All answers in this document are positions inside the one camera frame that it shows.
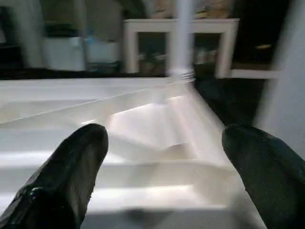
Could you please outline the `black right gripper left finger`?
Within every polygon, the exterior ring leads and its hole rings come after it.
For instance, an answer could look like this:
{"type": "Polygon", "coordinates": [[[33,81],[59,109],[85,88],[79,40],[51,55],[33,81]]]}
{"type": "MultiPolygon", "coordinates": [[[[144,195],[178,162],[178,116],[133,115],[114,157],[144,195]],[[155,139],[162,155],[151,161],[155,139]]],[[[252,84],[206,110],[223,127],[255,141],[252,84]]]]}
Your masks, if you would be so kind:
{"type": "Polygon", "coordinates": [[[77,129],[18,190],[0,217],[0,227],[79,229],[108,148],[104,126],[77,129]]]}

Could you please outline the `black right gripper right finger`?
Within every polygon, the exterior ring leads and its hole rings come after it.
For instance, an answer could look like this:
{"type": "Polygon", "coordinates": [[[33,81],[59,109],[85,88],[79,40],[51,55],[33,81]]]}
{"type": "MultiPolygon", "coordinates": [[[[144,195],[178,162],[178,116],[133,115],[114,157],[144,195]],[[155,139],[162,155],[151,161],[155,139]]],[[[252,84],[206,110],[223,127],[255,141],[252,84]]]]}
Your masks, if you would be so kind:
{"type": "Polygon", "coordinates": [[[281,139],[247,125],[228,125],[222,146],[266,227],[303,229],[304,160],[281,139]]]}

